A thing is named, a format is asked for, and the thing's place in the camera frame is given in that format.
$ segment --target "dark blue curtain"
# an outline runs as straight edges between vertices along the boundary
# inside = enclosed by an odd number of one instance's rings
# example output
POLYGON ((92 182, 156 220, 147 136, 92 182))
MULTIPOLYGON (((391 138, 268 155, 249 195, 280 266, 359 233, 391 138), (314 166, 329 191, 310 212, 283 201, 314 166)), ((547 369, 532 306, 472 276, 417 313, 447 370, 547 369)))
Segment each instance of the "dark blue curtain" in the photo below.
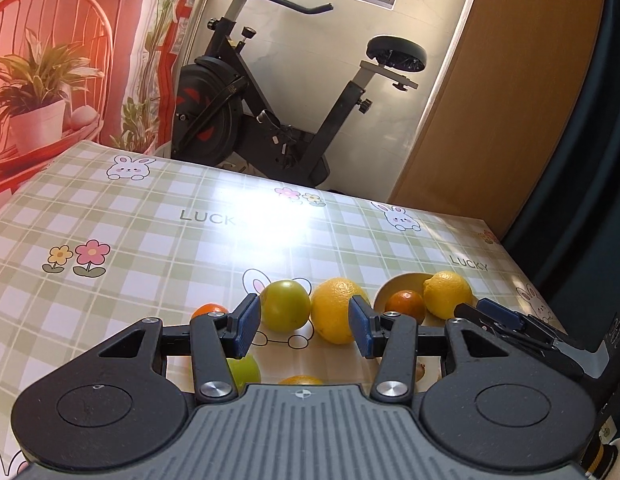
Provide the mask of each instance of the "dark blue curtain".
POLYGON ((503 245, 568 332, 598 346, 620 311, 620 0, 605 0, 573 114, 503 245))

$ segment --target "wooden panel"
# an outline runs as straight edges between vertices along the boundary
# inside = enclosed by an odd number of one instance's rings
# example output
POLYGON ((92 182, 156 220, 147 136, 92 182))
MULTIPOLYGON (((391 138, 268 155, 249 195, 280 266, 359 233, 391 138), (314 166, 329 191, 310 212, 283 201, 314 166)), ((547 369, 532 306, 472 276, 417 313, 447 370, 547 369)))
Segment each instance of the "wooden panel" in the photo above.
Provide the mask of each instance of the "wooden panel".
POLYGON ((502 237, 589 66, 603 0, 474 0, 390 202, 484 219, 502 237))

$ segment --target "table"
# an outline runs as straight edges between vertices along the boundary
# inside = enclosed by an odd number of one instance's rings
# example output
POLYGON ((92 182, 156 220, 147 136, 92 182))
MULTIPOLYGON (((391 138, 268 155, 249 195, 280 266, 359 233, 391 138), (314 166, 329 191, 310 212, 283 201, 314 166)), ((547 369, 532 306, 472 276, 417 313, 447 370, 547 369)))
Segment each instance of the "table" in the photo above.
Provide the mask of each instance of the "table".
MULTIPOLYGON (((392 276, 451 269, 478 298, 557 324, 481 220, 130 155, 80 142, 0 211, 0 468, 18 452, 10 410, 29 384, 141 318, 184 324, 274 280, 311 290, 345 276, 372 299, 392 276)), ((354 343, 309 338, 309 324, 291 346, 263 332, 251 350, 263 382, 369 386, 378 366, 354 343)), ((189 358, 171 358, 168 378, 191 391, 189 358)))

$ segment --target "exercise bike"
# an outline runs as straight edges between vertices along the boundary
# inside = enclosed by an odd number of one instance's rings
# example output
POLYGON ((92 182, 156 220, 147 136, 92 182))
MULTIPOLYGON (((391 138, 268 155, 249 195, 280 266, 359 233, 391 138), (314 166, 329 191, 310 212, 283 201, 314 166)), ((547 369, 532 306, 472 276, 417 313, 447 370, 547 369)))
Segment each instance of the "exercise bike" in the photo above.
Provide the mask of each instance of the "exercise bike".
MULTIPOLYGON (((400 91, 416 89, 416 83, 389 68, 419 72, 426 65, 425 50, 395 36, 372 38, 366 54, 376 63, 361 61, 359 71, 313 134, 279 121, 241 58, 242 49, 256 31, 244 27, 241 41, 233 43, 230 39, 247 1, 232 0, 224 17, 208 22, 207 27, 214 34, 205 54, 181 70, 171 156, 217 166, 236 152, 268 178, 316 187, 330 174, 325 150, 350 112, 359 107, 365 114, 372 105, 372 101, 363 99, 363 94, 373 76, 379 74, 393 80, 400 91), (250 114, 243 112, 243 102, 250 114)), ((333 10, 332 4, 308 8, 288 0, 268 1, 302 14, 333 10)))

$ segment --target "exercise bike seat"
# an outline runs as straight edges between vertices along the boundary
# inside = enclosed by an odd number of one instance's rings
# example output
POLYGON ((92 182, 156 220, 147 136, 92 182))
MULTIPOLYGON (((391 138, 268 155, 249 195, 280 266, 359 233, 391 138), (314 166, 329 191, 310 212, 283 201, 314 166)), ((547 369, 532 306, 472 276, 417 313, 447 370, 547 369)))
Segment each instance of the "exercise bike seat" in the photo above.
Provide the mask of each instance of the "exercise bike seat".
POLYGON ((425 49, 398 36, 375 36, 367 43, 368 58, 402 72, 420 72, 426 67, 425 49))

